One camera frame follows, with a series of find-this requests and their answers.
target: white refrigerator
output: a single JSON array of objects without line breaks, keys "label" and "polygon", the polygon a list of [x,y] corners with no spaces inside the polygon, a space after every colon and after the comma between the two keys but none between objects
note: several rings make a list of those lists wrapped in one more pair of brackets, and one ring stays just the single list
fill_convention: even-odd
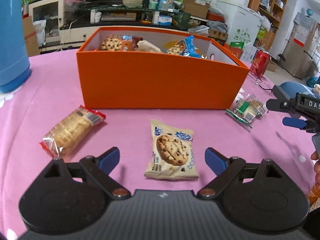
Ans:
[{"label": "white refrigerator", "polygon": [[229,0],[217,0],[216,7],[224,13],[228,25],[226,43],[241,42],[253,45],[261,27],[263,17],[240,4],[233,4]]}]

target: pink tablecloth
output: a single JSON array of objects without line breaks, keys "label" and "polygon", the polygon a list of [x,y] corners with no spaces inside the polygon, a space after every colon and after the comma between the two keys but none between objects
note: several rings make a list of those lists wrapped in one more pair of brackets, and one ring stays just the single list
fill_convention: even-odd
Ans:
[{"label": "pink tablecloth", "polygon": [[[75,50],[36,56],[30,58],[30,62],[31,77],[19,91],[7,96],[0,108],[0,229],[4,235],[8,229],[17,235],[25,231],[18,210],[19,199],[50,161],[38,144],[42,136],[83,104]],[[227,82],[222,89],[228,89]],[[247,80],[243,89],[244,96],[254,93],[264,101],[270,98]],[[253,129],[248,132],[225,111],[218,110],[102,112],[107,115],[108,124],[100,129],[96,127],[90,133],[73,161],[86,155],[98,156],[112,146],[119,147],[120,163],[111,177],[132,193],[137,188],[198,191],[215,177],[204,162],[207,147],[213,147],[227,157],[240,156],[251,163],[272,158],[305,193],[314,184],[311,135],[283,126],[285,114],[269,112],[263,120],[255,120]],[[198,181],[169,182],[144,178],[152,153],[150,119],[194,130]]]}]

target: hand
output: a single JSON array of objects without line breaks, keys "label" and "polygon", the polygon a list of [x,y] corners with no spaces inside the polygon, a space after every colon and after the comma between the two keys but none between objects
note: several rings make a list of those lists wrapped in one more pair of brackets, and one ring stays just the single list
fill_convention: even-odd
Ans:
[{"label": "hand", "polygon": [[[312,155],[311,155],[311,160],[318,160],[318,154],[315,151]],[[316,173],[316,184],[320,185],[320,161],[318,160],[315,164],[315,166],[313,167],[315,173]]]}]

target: white cable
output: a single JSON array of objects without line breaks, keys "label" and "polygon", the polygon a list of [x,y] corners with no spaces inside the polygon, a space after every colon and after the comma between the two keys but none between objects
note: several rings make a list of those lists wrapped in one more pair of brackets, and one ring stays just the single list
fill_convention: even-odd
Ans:
[{"label": "white cable", "polygon": [[54,52],[58,52],[59,50],[62,50],[62,46],[66,43],[66,41],[70,38],[71,36],[71,26],[73,23],[75,23],[78,19],[76,19],[75,21],[73,21],[72,23],[70,23],[70,26],[69,26],[69,34],[68,34],[68,38],[60,45],[60,48],[57,49],[56,51]]}]

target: floor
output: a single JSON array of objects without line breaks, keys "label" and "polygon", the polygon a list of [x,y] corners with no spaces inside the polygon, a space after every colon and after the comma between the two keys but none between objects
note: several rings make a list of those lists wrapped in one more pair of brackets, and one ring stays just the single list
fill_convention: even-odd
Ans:
[{"label": "floor", "polygon": [[303,85],[306,84],[304,80],[293,77],[291,74],[289,74],[289,72],[287,72],[285,69],[280,68],[279,66],[275,72],[267,70],[265,72],[265,76],[270,79],[275,85],[280,85],[286,81],[298,82]]}]

